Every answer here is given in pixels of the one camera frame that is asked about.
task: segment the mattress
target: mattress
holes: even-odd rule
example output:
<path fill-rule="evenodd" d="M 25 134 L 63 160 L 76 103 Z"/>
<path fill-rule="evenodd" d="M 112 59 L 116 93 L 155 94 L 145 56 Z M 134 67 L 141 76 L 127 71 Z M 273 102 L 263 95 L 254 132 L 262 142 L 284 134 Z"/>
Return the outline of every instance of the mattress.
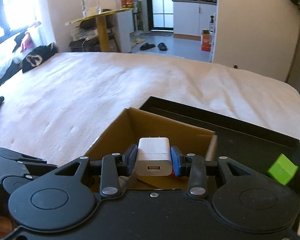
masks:
<path fill-rule="evenodd" d="M 139 108 L 150 96 L 300 139 L 300 96 L 290 85 L 175 57 L 56 54 L 27 73 L 18 72 L 0 87 L 0 95 L 5 97 L 0 147 L 57 165 L 84 155 L 124 108 Z"/>

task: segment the kitchen counter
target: kitchen counter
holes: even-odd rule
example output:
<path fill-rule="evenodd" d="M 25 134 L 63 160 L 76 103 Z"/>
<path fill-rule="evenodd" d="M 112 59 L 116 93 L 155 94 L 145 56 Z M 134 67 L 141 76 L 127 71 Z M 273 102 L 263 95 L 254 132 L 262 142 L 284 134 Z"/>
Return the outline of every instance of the kitchen counter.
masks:
<path fill-rule="evenodd" d="M 193 2 L 193 3 L 204 3 L 204 4 L 211 4 L 217 5 L 215 2 L 206 2 L 206 1 L 194 1 L 194 0 L 172 0 L 173 2 Z"/>

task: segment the usb wall charger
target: usb wall charger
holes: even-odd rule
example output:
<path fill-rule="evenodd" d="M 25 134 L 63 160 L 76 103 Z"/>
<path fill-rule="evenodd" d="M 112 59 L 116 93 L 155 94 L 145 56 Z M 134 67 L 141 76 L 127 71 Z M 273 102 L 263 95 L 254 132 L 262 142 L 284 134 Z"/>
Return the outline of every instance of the usb wall charger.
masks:
<path fill-rule="evenodd" d="M 169 176 L 172 173 L 168 138 L 141 138 L 136 159 L 139 176 Z"/>

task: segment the open cardboard box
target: open cardboard box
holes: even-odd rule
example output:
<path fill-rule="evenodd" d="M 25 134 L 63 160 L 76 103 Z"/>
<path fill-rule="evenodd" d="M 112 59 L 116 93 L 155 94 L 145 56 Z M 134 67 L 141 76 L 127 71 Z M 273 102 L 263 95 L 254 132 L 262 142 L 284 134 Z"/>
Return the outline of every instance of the open cardboard box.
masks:
<path fill-rule="evenodd" d="M 214 159 L 217 136 L 213 131 L 178 122 L 160 115 L 135 108 L 124 109 L 110 126 L 100 135 L 86 153 L 92 161 L 101 160 L 111 153 L 123 154 L 131 144 L 137 144 L 143 137 L 167 137 L 170 146 L 177 145 L 183 154 L 195 153 Z M 137 189 L 181 188 L 185 189 L 188 178 L 174 175 L 165 177 L 144 177 L 133 174 L 129 185 Z"/>

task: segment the black tray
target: black tray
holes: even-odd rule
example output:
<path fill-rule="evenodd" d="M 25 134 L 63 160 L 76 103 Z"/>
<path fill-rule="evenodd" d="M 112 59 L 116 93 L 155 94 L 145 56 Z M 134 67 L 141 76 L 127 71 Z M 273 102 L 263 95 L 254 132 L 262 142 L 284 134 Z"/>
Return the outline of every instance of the black tray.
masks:
<path fill-rule="evenodd" d="M 140 109 L 215 131 L 218 136 L 216 159 L 228 156 L 267 176 L 270 166 L 283 153 L 298 166 L 294 178 L 287 186 L 300 198 L 298 139 L 232 117 L 155 97 L 150 97 Z M 300 214 L 293 226 L 295 230 L 298 229 L 299 219 Z"/>

